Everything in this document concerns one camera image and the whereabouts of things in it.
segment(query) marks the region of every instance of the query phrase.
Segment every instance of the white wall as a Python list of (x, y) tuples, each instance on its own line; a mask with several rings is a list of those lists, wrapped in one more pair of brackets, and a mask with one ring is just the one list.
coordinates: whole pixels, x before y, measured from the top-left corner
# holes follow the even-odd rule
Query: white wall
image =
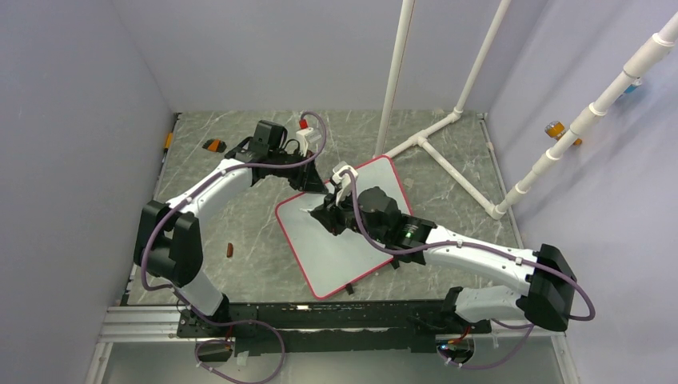
[[(487, 111), (546, 0), (514, 0), (467, 107)], [(381, 109), (401, 2), (114, 0), (176, 111)], [(499, 0), (417, 2), (395, 108), (454, 106)]]
[(109, 0), (0, 0), (0, 372), (84, 380), (172, 114)]
[[(507, 184), (553, 144), (544, 126), (570, 123), (677, 11), (672, 0), (547, 5), (489, 114)], [(678, 52), (644, 80), (515, 206), (527, 245), (559, 246), (596, 303), (597, 318), (568, 331), (584, 383), (676, 382)]]

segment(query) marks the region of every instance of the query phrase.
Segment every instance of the red edge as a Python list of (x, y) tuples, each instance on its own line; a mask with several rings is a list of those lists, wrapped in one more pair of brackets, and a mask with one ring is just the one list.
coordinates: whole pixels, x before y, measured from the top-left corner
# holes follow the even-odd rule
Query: red edge
[[(358, 170), (358, 169), (362, 168), (363, 166), (370, 164), (371, 162), (375, 162), (376, 160), (379, 160), (380, 158), (385, 158), (385, 159), (389, 160), (389, 163), (391, 164), (391, 168), (393, 169), (393, 174), (396, 175), (396, 181), (398, 181), (398, 186), (401, 188), (401, 192), (403, 194), (403, 197), (405, 198), (405, 204), (407, 204), (408, 214), (412, 214), (412, 206), (410, 206), (409, 199), (407, 199), (407, 194), (405, 193), (405, 189), (403, 188), (403, 185), (402, 185), (402, 182), (401, 182), (401, 177), (398, 175), (398, 172), (396, 171), (396, 166), (393, 164), (393, 160), (390, 157), (386, 156), (385, 154), (383, 154), (381, 156), (377, 156), (377, 157), (373, 158), (372, 160), (370, 160), (368, 162), (360, 164), (359, 166), (356, 167), (356, 169)], [(304, 193), (305, 192), (301, 192), (300, 194), (295, 194), (291, 198), (287, 198), (286, 200), (283, 200), (282, 202), (278, 203), (278, 205), (276, 206), (275, 214), (276, 214), (277, 223), (280, 226), (280, 229), (282, 230), (282, 234), (285, 235), (285, 239), (287, 240), (287, 245), (292, 250), (292, 254), (294, 255), (294, 258), (297, 260), (297, 264), (299, 265), (299, 269), (301, 270), (301, 274), (304, 275), (304, 280), (306, 280), (306, 285), (309, 286), (309, 289), (311, 290), (311, 294), (318, 300), (325, 300), (326, 298), (333, 296), (336, 293), (338, 293), (339, 291), (345, 289), (345, 286), (340, 286), (339, 288), (337, 288), (336, 290), (333, 290), (332, 292), (330, 292), (329, 294), (327, 294), (325, 296), (318, 296), (315, 293), (315, 291), (313, 291), (313, 286), (309, 282), (309, 277), (306, 276), (306, 271), (304, 271), (304, 267), (301, 266), (301, 262), (299, 261), (299, 257), (297, 256), (297, 252), (294, 252), (294, 248), (292, 247), (292, 242), (289, 240), (289, 236), (287, 235), (287, 231), (285, 231), (285, 227), (282, 226), (282, 222), (280, 221), (280, 216), (278, 215), (278, 210), (280, 209), (280, 206), (282, 206), (283, 204), (285, 204), (286, 202), (288, 202), (290, 200), (294, 200), (295, 198), (302, 196)], [(353, 284), (353, 283), (357, 282), (358, 280), (361, 280), (362, 278), (364, 278), (368, 274), (371, 274), (372, 272), (382, 268), (386, 264), (389, 264), (392, 260), (393, 260), (393, 258), (390, 258), (389, 260), (386, 260), (385, 262), (379, 264), (378, 266), (375, 266), (371, 270), (368, 270), (367, 272), (361, 274), (357, 278), (351, 280), (349, 282), (349, 284)]]

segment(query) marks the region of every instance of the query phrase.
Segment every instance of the wall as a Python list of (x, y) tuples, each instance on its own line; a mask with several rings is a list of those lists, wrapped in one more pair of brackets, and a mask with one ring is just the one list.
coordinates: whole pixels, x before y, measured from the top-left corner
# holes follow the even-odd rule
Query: wall
[[(467, 107), (487, 111), (546, 0), (514, 0)], [(177, 111), (378, 109), (401, 2), (114, 0)], [(499, 0), (417, 2), (395, 108), (457, 103)]]
[(82, 382), (172, 114), (108, 0), (1, 0), (0, 116), (2, 382)]
[[(676, 11), (670, 0), (547, 5), (489, 113), (507, 185), (553, 144), (544, 126), (570, 123)], [(559, 246), (596, 303), (596, 319), (568, 331), (584, 383), (676, 377), (678, 52), (644, 81), (515, 206), (526, 245)]]

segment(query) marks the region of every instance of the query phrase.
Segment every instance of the white pipe frame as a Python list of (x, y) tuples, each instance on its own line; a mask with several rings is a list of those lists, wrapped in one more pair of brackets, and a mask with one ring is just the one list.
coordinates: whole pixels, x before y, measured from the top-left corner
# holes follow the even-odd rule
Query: white pipe frame
[[(405, 12), (405, 3), (406, 2), (403, 2), (402, 12)], [(386, 152), (386, 156), (394, 158), (398, 154), (402, 153), (403, 151), (407, 150), (412, 146), (420, 146), (428, 154), (430, 154), (433, 157), (433, 159), (435, 159), (436, 162), (438, 162), (438, 164), (440, 164), (450, 174), (450, 176), (452, 176), (454, 180), (459, 183), (459, 185), (461, 185), (467, 192), (469, 192), (469, 194), (471, 194), (471, 196), (473, 196), (473, 198), (475, 198), (476, 201), (478, 201), (478, 203), (480, 203), (481, 206), (485, 208), (485, 211), (488, 214), (491, 214), (491, 212), (494, 209), (494, 205), (478, 189), (476, 189), (476, 187), (473, 186), (473, 184), (471, 184), (471, 182), (469, 182), (461, 174), (461, 172), (454, 168), (452, 164), (450, 164), (435, 148), (433, 148), (433, 146), (429, 143), (428, 138), (431, 134), (437, 132), (438, 130), (444, 128), (449, 124), (454, 123), (461, 117), (461, 114), (464, 111), (464, 104), (466, 103), (466, 100), (469, 98), (469, 95), (471, 94), (473, 84), (476, 82), (476, 78), (478, 77), (478, 73), (480, 73), (481, 71), (483, 62), (485, 62), (485, 58), (487, 57), (487, 53), (489, 52), (490, 46), (492, 46), (494, 38), (497, 36), (497, 31), (499, 30), (499, 26), (501, 25), (502, 20), (504, 20), (504, 16), (506, 15), (506, 10), (509, 8), (509, 4), (511, 4), (511, 0), (501, 0), (499, 6), (497, 7), (497, 12), (494, 14), (492, 23), (490, 23), (488, 32), (485, 35), (485, 40), (483, 40), (481, 49), (478, 52), (478, 55), (476, 56), (476, 61), (473, 63), (473, 67), (471, 68), (469, 77), (466, 79), (464, 89), (461, 91), (459, 101), (457, 102), (457, 105), (454, 107), (453, 112), (451, 114), (448, 114), (445, 118), (433, 124), (429, 128), (426, 128), (413, 134), (407, 140), (402, 142), (400, 145)], [(409, 20), (412, 17), (411, 10), (408, 18), (403, 18), (402, 12), (401, 12), (401, 24), (398, 26), (399, 35), (401, 34), (402, 30), (405, 30), (406, 33), (406, 30), (409, 28)], [(407, 26), (403, 26), (402, 23), (404, 20), (407, 20), (408, 22)], [(391, 110), (393, 108), (393, 97), (395, 96), (397, 84), (397, 75), (395, 76), (395, 78), (393, 78), (392, 76), (394, 73), (398, 74), (400, 72), (400, 63), (402, 60), (402, 54), (404, 53), (404, 48), (405, 42), (404, 41), (401, 42), (400, 46), (398, 44), (398, 37), (396, 36), (396, 49), (393, 51), (393, 60), (391, 61), (391, 70), (389, 74), (389, 84), (386, 86), (386, 98), (384, 103), (384, 109), (381, 111), (381, 123), (379, 125), (379, 134), (377, 136), (377, 148), (374, 153), (375, 157), (384, 153), (386, 133), (389, 128), (389, 121), (391, 119)]]
[(642, 77), (652, 66), (664, 58), (678, 39), (678, 13), (658, 33), (653, 34), (645, 44), (624, 64), (622, 72), (603, 91), (600, 97), (581, 111), (570, 129), (554, 146), (547, 149), (537, 160), (529, 173), (506, 194), (504, 201), (497, 204), (490, 216), (499, 219), (513, 204), (522, 200), (532, 185), (560, 160), (564, 152), (589, 129), (595, 126), (607, 113), (608, 108), (624, 93), (637, 78)]

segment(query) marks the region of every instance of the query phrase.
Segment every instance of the marble tabletop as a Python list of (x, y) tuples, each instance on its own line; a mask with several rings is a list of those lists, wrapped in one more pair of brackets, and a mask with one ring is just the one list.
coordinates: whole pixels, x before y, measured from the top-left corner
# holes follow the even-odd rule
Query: marble tabletop
[[(376, 145), (381, 112), (377, 110), (320, 110), (329, 125), (327, 147), (317, 160), (323, 178), (340, 161), (359, 165), (371, 159)], [(393, 148), (418, 130), (431, 126), (448, 112), (395, 110), (386, 148)], [(254, 132), (261, 119), (278, 122), (294, 132), (300, 111), (224, 111), (179, 115), (173, 144), (159, 181), (157, 200), (166, 201), (189, 189), (222, 159), (201, 148), (210, 138), (219, 138), (229, 148)], [(309, 123), (315, 125), (313, 118)], [(485, 197), (501, 200), (501, 191), (485, 136), (474, 112), (429, 138)], [(465, 236), (516, 247), (509, 216), (491, 219), (452, 178), (421, 148), (415, 147), (393, 159), (405, 193), (416, 216), (437, 222)], [(238, 195), (207, 223), (204, 270), (231, 302), (315, 301), (275, 217), (279, 202), (297, 192), (283, 179), (267, 178)], [(227, 259), (226, 246), (234, 245)], [(354, 285), (355, 293), (341, 292), (327, 300), (405, 300), (443, 298), (452, 286), (480, 288), (491, 285), (485, 278), (464, 270), (404, 264), (394, 270), (385, 266)], [(145, 292), (135, 277), (129, 304), (174, 303), (167, 290)]]

